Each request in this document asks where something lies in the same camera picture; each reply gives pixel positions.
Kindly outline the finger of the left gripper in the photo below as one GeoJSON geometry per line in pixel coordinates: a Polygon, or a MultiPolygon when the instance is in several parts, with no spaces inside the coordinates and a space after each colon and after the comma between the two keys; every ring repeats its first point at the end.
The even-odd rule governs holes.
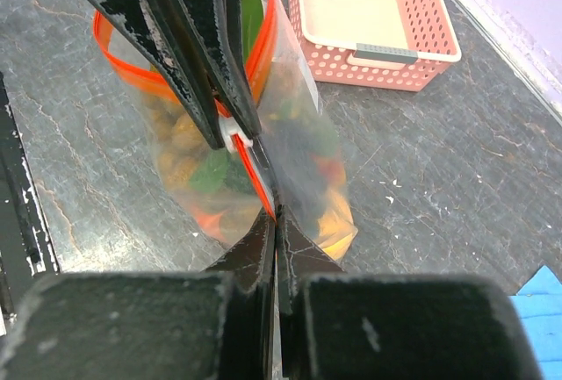
{"type": "Polygon", "coordinates": [[[170,0],[87,0],[159,71],[213,149],[224,147],[218,112],[194,46],[182,38],[170,0]]]}
{"type": "Polygon", "coordinates": [[[262,131],[245,74],[241,36],[241,0],[170,0],[181,37],[190,41],[211,91],[248,138],[262,131]]]}

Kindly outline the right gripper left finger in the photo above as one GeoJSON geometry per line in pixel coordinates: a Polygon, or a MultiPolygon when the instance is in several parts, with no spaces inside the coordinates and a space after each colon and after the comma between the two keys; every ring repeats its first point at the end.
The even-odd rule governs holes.
{"type": "Polygon", "coordinates": [[[245,236],[208,268],[232,276],[221,333],[220,379],[270,379],[275,302],[275,222],[258,213],[245,236]]]}

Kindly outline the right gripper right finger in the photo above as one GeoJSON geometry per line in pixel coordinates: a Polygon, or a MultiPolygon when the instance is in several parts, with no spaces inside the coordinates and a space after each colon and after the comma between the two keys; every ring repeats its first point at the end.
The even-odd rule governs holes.
{"type": "Polygon", "coordinates": [[[277,253],[277,295],[280,320],[282,373],[295,379],[298,361],[296,298],[299,282],[316,273],[342,273],[342,267],[304,235],[287,206],[277,208],[275,233],[277,253]]]}

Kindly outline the yellow orange peach toy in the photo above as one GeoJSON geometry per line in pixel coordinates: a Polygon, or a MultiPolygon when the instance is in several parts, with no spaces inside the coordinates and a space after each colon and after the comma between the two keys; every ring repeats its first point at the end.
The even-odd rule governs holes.
{"type": "Polygon", "coordinates": [[[319,219],[316,244],[335,261],[341,260],[357,235],[347,198],[335,189],[327,191],[328,205],[319,219]]]}

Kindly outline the clear zip top bag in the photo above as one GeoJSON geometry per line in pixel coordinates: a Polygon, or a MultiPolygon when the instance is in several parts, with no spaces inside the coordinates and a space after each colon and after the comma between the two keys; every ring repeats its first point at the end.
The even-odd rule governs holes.
{"type": "Polygon", "coordinates": [[[357,229],[338,134],[280,0],[95,0],[94,37],[165,190],[231,246],[282,205],[341,259],[357,229]]]}

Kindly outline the small red fruits toy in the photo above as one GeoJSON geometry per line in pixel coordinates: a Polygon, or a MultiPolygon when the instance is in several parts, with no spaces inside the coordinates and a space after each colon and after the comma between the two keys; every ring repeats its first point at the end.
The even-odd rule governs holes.
{"type": "Polygon", "coordinates": [[[319,172],[327,179],[328,183],[340,188],[346,183],[346,173],[344,165],[339,157],[325,157],[312,155],[319,172]]]}

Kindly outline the orange persimmon toy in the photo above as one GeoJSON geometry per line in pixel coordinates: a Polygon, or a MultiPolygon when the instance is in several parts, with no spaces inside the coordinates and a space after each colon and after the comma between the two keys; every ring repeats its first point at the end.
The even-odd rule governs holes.
{"type": "Polygon", "coordinates": [[[196,206],[190,208],[192,217],[196,220],[201,230],[210,237],[217,240],[223,240],[224,237],[220,230],[220,219],[225,213],[221,212],[204,212],[196,206]]]}

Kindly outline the green longan bunch toy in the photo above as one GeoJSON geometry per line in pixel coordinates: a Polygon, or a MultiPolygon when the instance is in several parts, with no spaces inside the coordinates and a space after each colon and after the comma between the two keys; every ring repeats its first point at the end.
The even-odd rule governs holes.
{"type": "Polygon", "coordinates": [[[262,209],[240,156],[225,148],[209,148],[177,101],[144,94],[140,110],[165,190],[190,215],[192,206],[208,213],[224,211],[220,219],[224,239],[218,241],[232,246],[248,232],[262,209]]]}

